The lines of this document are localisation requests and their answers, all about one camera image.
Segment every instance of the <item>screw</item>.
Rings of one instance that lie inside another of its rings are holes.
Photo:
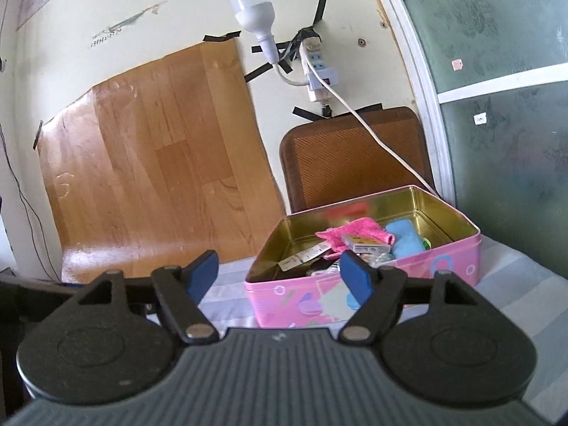
[[[343,338],[348,339],[349,341],[365,341],[369,336],[371,336],[371,332],[367,327],[360,327],[358,325],[354,325],[351,327],[344,328],[342,331]]]
[[[209,338],[215,329],[207,324],[193,324],[186,328],[185,334],[188,338]]]

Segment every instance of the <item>green frosted glass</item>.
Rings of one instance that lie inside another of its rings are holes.
[[[568,0],[404,1],[438,92],[568,61]]]
[[[487,113],[487,123],[473,116]],[[568,277],[568,82],[442,105],[458,208]]]

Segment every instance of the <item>wood-patterned vinyl sheet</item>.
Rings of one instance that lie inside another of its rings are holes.
[[[44,125],[38,149],[64,281],[143,277],[209,248],[250,257],[284,214],[234,40],[97,85]]]

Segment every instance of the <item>pink cloth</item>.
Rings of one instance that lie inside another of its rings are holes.
[[[363,237],[365,239],[374,239],[392,245],[394,243],[394,235],[388,233],[381,226],[379,226],[370,217],[361,217],[346,225],[340,227],[330,227],[323,232],[316,232],[316,236],[320,239],[327,240],[334,253],[326,254],[326,260],[334,260],[339,258],[341,254],[349,250],[349,247],[343,243],[343,235],[353,235]]]

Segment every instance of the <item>white light bulb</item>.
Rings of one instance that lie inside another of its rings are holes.
[[[271,0],[231,0],[235,17],[243,29],[251,32],[270,64],[279,61],[279,52],[272,35],[274,6]]]

